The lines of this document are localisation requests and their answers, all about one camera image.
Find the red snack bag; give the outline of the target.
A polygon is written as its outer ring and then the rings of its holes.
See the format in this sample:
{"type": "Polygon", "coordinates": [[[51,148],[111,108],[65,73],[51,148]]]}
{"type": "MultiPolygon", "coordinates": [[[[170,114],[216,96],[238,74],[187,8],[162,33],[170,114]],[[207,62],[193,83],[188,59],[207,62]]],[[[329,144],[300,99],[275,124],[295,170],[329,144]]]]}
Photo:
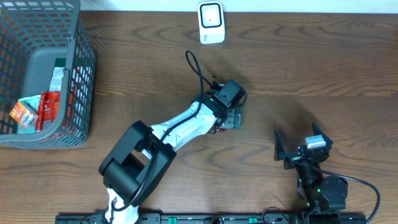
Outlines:
{"type": "Polygon", "coordinates": [[[44,93],[44,115],[42,129],[48,128],[58,115],[60,106],[60,92],[44,93]]]}

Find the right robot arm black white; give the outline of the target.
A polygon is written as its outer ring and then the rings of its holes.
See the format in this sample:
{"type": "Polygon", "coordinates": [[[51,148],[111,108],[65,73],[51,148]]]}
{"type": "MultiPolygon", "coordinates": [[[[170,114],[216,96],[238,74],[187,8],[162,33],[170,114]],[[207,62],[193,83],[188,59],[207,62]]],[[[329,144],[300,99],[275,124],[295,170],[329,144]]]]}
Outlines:
{"type": "Polygon", "coordinates": [[[298,189],[303,190],[307,201],[306,217],[313,214],[338,213],[346,208],[348,183],[335,175],[324,177],[320,164],[329,158],[333,141],[315,124],[313,136],[306,137],[304,145],[296,152],[285,152],[282,139],[275,133],[274,160],[283,161],[284,169],[298,173],[298,189]]]}

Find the green white 3M package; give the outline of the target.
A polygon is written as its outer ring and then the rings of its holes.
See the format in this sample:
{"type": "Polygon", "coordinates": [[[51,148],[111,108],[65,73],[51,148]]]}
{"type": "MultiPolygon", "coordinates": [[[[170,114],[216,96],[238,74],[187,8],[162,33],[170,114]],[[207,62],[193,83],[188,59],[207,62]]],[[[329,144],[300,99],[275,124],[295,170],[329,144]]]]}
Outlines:
{"type": "Polygon", "coordinates": [[[66,58],[56,58],[50,81],[49,92],[60,91],[62,89],[62,81],[65,73],[68,71],[66,67],[66,58]]]}

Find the red stick packet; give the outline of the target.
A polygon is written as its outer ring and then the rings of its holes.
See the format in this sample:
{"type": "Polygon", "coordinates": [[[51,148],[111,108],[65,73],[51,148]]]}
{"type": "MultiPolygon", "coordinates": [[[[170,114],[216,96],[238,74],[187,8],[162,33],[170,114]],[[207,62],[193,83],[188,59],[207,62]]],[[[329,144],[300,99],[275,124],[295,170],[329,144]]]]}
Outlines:
{"type": "Polygon", "coordinates": [[[36,125],[35,125],[35,131],[39,132],[42,130],[42,123],[43,123],[43,118],[44,118],[44,110],[45,110],[45,99],[46,99],[47,94],[46,93],[42,93],[40,96],[40,103],[37,109],[37,114],[38,114],[38,118],[36,121],[36,125]]]}

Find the teal wipes pack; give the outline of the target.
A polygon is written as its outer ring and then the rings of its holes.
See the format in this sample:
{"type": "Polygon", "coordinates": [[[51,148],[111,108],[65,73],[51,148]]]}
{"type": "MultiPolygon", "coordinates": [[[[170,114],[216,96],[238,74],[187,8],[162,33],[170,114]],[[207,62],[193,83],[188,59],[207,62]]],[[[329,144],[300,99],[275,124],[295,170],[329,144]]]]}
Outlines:
{"type": "MultiPolygon", "coordinates": [[[[19,99],[19,101],[30,106],[37,113],[38,107],[40,105],[40,99],[41,99],[41,94],[21,98],[21,99],[19,99]]],[[[17,125],[17,134],[35,133],[35,125],[36,125],[36,123],[34,123],[30,128],[26,129],[26,128],[23,128],[20,124],[18,124],[17,125]]]]}

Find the small orange box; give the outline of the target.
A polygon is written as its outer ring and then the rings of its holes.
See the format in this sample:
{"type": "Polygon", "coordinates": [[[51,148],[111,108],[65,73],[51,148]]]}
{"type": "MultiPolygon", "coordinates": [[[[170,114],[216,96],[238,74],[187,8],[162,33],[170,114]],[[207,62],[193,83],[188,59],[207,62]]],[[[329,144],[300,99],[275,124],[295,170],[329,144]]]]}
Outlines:
{"type": "Polygon", "coordinates": [[[15,104],[9,115],[24,129],[34,127],[39,118],[35,110],[22,101],[18,101],[15,104]]]}

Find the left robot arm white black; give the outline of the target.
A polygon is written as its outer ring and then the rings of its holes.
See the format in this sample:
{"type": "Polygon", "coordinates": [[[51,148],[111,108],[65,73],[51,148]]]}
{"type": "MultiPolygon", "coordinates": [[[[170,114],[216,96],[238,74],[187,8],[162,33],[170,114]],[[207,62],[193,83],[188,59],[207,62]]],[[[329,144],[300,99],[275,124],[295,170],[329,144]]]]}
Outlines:
{"type": "Polygon", "coordinates": [[[205,93],[179,115],[159,124],[136,121],[99,165],[108,193],[106,223],[137,223],[139,206],[159,185],[191,140],[239,126],[245,93],[205,93]]]}

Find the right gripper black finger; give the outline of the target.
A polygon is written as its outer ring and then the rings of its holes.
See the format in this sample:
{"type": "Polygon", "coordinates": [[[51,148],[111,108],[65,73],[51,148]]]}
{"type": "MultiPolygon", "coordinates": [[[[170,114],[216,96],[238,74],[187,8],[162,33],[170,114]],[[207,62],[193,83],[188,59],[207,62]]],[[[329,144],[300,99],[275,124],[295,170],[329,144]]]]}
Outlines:
{"type": "Polygon", "coordinates": [[[333,141],[319,128],[319,126],[316,123],[312,123],[312,129],[315,136],[317,135],[322,136],[327,146],[331,146],[333,144],[333,141]]]}
{"type": "Polygon", "coordinates": [[[283,147],[279,133],[277,131],[274,131],[274,134],[275,134],[274,160],[283,161],[285,159],[285,149],[283,147]]]}

